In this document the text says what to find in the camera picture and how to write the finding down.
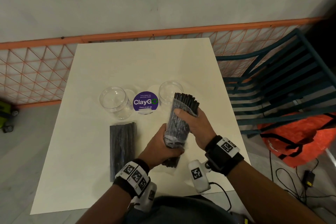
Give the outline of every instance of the wheel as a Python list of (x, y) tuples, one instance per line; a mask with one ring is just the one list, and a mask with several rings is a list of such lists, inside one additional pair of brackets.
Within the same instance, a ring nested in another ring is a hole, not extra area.
[(14, 126), (4, 126), (3, 128), (2, 128), (2, 131), (4, 132), (4, 133), (9, 133), (9, 132), (12, 132), (14, 130)]
[(13, 110), (12, 112), (11, 112), (11, 115), (12, 116), (17, 116), (19, 114), (19, 110)]

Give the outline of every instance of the white table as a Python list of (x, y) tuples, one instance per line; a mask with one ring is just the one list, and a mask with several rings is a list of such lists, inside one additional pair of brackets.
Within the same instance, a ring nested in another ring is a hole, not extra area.
[[(184, 92), (200, 102), (215, 132), (247, 152), (208, 38), (79, 44), (62, 99), (31, 214), (88, 208), (111, 186), (109, 126), (118, 122), (99, 103), (109, 86), (157, 94), (165, 81), (180, 82)], [(136, 121), (136, 155), (147, 145), (169, 113), (157, 109), (149, 115), (133, 113)], [(176, 169), (162, 165), (150, 171), (157, 194), (197, 194), (187, 169), (204, 151), (189, 134), (185, 153)], [(221, 174), (209, 181), (233, 190)], [(220, 192), (213, 186), (205, 193)]]

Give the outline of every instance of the left hand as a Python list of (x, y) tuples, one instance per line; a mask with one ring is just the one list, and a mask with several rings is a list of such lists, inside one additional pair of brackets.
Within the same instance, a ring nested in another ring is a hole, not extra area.
[(184, 152), (182, 148), (170, 149), (166, 147), (163, 141), (165, 131), (166, 123), (162, 124), (158, 132), (147, 144), (145, 150), (138, 157), (145, 161), (150, 169), (162, 164), (168, 158), (178, 157)]

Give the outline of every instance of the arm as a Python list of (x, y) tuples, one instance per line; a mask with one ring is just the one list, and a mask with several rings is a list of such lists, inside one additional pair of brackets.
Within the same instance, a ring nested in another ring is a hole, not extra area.
[[(138, 157), (146, 162), (149, 169), (160, 165), (168, 158), (178, 157), (183, 153), (183, 149), (168, 149), (166, 147), (163, 141), (165, 131), (166, 124), (163, 124)], [(118, 185), (112, 185), (112, 187), (84, 213), (76, 224), (121, 223), (131, 200), (131, 196), (122, 188)]]
[[(189, 124), (197, 145), (204, 150), (212, 138), (216, 136), (205, 113), (198, 109), (199, 116), (193, 117), (181, 109), (175, 109), (174, 112)], [(258, 224), (324, 223), (308, 207), (290, 196), (245, 161), (234, 167), (227, 175), (227, 179)]]

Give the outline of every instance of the wrist strap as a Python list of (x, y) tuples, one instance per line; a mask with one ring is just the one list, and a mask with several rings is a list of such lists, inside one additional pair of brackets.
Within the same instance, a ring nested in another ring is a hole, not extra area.
[(128, 162), (116, 175), (113, 184), (118, 185), (124, 191), (135, 196), (141, 197), (142, 193), (151, 182), (144, 168), (149, 171), (148, 165), (141, 159)]
[(213, 171), (228, 175), (229, 172), (244, 157), (239, 153), (239, 148), (227, 138), (215, 136), (206, 146), (205, 156), (210, 162)]

